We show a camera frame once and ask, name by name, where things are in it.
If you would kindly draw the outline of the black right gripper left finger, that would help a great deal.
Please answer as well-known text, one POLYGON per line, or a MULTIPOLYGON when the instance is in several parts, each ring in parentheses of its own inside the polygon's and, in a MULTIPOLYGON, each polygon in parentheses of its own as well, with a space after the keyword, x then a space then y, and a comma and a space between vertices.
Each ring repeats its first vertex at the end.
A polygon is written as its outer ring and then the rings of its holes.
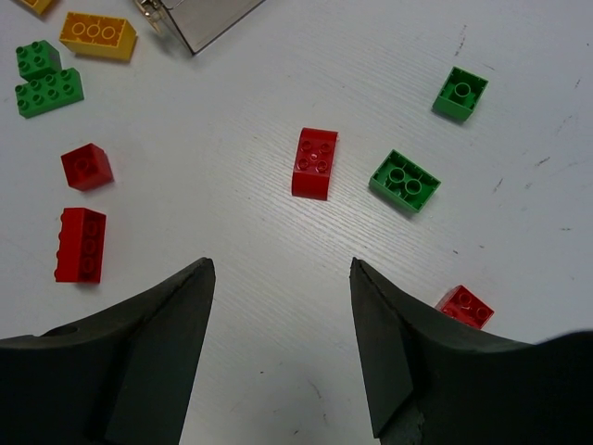
POLYGON ((215 287, 203 258, 40 336, 1 342, 5 444, 176 444, 215 287))

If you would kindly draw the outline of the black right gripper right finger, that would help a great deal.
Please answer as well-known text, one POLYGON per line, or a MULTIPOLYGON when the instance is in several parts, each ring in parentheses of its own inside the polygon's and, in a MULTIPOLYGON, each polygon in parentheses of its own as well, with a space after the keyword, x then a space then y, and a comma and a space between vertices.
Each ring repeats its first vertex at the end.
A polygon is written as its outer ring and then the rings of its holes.
POLYGON ((588 444, 592 335, 528 344, 463 324, 350 267, 373 435, 383 444, 588 444))

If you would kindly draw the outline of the yellow upside-down lego brick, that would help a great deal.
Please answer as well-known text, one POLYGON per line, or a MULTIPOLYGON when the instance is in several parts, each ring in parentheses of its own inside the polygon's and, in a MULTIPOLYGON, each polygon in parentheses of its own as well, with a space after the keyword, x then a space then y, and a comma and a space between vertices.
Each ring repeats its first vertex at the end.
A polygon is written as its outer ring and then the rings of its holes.
POLYGON ((123 18, 68 12, 59 42, 71 52, 86 57, 102 57, 129 62, 137 33, 123 18))

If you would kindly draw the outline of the yellow 2x4 lego brick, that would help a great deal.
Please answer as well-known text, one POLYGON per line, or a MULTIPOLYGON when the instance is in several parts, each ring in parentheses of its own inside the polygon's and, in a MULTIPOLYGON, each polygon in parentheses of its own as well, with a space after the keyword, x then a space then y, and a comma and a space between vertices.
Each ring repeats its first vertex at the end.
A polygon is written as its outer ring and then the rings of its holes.
POLYGON ((34 14, 42 16, 55 3, 55 0, 17 0, 17 3, 34 14))

